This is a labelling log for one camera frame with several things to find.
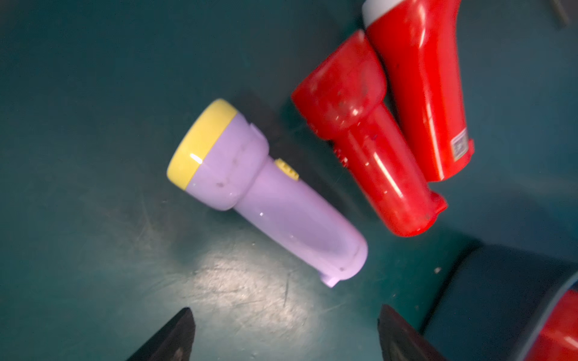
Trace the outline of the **red flashlight group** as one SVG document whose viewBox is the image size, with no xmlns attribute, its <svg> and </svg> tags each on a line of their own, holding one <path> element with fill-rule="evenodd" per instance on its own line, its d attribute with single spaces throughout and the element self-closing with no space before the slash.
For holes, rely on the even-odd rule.
<svg viewBox="0 0 578 361">
<path fill-rule="evenodd" d="M 526 360 L 577 360 L 577 291 L 569 290 L 549 316 Z"/>
</svg>

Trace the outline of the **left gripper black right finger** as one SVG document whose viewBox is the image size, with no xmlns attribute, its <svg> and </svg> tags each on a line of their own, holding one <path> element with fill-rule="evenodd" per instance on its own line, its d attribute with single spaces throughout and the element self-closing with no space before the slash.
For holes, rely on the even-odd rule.
<svg viewBox="0 0 578 361">
<path fill-rule="evenodd" d="M 377 321 L 379 344 L 385 361 L 446 361 L 390 305 L 382 305 Z"/>
</svg>

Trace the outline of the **teal plastic storage box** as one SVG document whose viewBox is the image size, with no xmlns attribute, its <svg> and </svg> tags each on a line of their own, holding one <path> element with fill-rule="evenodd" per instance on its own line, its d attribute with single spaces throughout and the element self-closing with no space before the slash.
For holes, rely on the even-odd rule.
<svg viewBox="0 0 578 361">
<path fill-rule="evenodd" d="M 575 262 L 486 245 L 456 269 L 424 336 L 447 360 L 524 360 L 576 282 Z"/>
</svg>

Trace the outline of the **purple flashlight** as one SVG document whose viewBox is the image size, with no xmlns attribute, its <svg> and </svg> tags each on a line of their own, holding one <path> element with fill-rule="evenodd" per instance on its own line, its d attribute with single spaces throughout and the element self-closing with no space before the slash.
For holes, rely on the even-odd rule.
<svg viewBox="0 0 578 361">
<path fill-rule="evenodd" d="M 203 204 L 235 210 L 334 287 L 361 271 L 364 236 L 282 159 L 264 134 L 224 99 L 194 121 L 173 154 L 168 179 Z"/>
</svg>

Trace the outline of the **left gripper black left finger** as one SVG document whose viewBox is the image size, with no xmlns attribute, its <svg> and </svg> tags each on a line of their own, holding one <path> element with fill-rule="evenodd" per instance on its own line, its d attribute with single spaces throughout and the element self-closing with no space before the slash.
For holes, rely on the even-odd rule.
<svg viewBox="0 0 578 361">
<path fill-rule="evenodd" d="M 191 359 L 195 333 L 193 312 L 190 308 L 182 308 L 127 360 L 188 361 Z"/>
</svg>

